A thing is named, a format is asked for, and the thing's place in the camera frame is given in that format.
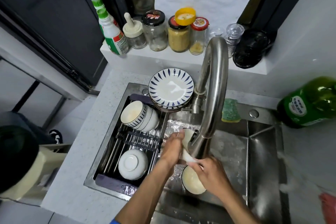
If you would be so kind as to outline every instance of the stack of plates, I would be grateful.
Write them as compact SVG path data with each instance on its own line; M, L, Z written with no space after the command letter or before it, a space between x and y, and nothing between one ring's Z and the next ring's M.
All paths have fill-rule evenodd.
M179 68L157 72L150 80L149 97L162 112L178 112L190 101L194 92L191 76Z

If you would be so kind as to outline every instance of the person's right hand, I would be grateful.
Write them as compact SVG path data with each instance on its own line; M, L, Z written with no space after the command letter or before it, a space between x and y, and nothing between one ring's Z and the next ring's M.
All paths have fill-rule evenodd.
M204 188L222 201L235 194L222 163L218 159L209 157L197 161L203 166L203 170L198 163L188 162L188 165L197 173Z

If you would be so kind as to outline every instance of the red cloth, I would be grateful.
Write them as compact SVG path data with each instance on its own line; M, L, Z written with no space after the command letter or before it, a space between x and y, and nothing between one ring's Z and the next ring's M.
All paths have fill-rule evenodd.
M336 197L322 193L319 198L322 202L322 212L326 224L336 224Z

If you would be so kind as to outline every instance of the person's left hand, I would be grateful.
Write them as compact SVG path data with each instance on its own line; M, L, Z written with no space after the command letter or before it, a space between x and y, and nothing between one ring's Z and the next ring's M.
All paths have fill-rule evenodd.
M184 139L184 130L180 129L179 132L172 133L166 140L165 147L161 154L160 159L165 160L170 168L179 161L182 152L182 140Z

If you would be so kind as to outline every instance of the dark gray door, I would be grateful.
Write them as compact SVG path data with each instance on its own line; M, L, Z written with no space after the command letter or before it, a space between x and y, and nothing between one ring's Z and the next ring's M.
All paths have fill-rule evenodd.
M96 85L107 61L103 35L85 0L2 0L40 35L89 85Z

